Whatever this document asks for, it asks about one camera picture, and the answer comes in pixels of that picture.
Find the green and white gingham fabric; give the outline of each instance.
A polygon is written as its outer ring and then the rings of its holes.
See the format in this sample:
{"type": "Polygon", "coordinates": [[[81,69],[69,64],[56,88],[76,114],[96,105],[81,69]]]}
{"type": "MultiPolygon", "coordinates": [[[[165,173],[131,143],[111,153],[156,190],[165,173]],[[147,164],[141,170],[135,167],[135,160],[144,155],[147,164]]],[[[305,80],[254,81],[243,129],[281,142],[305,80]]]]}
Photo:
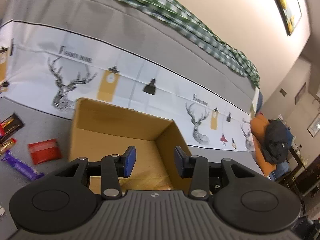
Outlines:
{"type": "Polygon", "coordinates": [[[239,75],[259,87],[260,77],[243,52],[222,41],[202,21],[176,0],[117,0],[156,18],[195,43],[239,75]]]}

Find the open cardboard box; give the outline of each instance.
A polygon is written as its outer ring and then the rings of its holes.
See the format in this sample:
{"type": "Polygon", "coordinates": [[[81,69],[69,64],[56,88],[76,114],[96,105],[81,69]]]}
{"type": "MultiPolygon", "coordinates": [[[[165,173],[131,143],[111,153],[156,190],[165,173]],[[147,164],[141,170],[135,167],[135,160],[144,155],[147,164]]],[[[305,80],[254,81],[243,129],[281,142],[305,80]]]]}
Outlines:
{"type": "MultiPolygon", "coordinates": [[[[120,178],[122,191],[127,189],[187,192],[190,179],[181,179],[173,159],[175,146],[191,155],[173,120],[155,117],[131,109],[92,99],[78,100],[72,125],[69,160],[88,157],[100,161],[111,154],[122,155],[133,145],[137,159],[129,178],[120,178]]],[[[90,189],[100,194],[100,177],[92,177],[90,189]]]]}

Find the red candy packet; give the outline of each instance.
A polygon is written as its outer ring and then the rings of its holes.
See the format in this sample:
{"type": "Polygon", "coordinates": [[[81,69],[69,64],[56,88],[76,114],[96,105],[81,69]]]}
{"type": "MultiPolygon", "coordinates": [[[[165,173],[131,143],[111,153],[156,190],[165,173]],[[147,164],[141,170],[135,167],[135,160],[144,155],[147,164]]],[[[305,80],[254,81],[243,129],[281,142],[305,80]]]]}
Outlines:
{"type": "Polygon", "coordinates": [[[28,149],[34,165],[62,158],[56,139],[28,144],[28,149]]]}

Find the round black joint cover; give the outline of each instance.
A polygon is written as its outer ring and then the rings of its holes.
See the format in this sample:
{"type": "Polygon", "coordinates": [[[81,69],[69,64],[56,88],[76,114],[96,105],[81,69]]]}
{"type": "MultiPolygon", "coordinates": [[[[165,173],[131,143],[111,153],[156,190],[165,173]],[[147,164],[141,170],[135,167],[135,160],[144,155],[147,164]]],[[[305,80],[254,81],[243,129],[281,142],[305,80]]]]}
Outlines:
{"type": "Polygon", "coordinates": [[[271,234],[294,225],[301,203],[287,188],[256,174],[234,176],[214,195],[213,208],[222,220],[241,231],[271,234]]]}
{"type": "Polygon", "coordinates": [[[93,215],[94,193],[72,177],[51,177],[18,190],[9,203],[15,223],[27,231],[52,234],[74,229],[93,215]]]}

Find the orange cloth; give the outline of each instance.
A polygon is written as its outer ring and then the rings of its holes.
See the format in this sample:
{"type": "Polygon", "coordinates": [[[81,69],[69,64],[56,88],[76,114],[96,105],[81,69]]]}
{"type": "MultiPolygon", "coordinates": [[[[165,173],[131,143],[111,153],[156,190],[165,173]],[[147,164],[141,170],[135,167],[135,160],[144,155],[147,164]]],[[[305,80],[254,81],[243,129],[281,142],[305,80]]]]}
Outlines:
{"type": "Polygon", "coordinates": [[[250,124],[252,134],[258,139],[261,144],[263,144],[266,134],[266,128],[269,124],[268,119],[265,118],[262,114],[258,114],[254,119],[250,121],[250,124]]]}
{"type": "Polygon", "coordinates": [[[261,144],[257,140],[257,138],[252,135],[254,142],[254,149],[256,151],[256,163],[262,170],[265,177],[269,176],[272,171],[275,171],[277,166],[275,164],[271,164],[265,161],[264,156],[262,154],[261,144]]]}

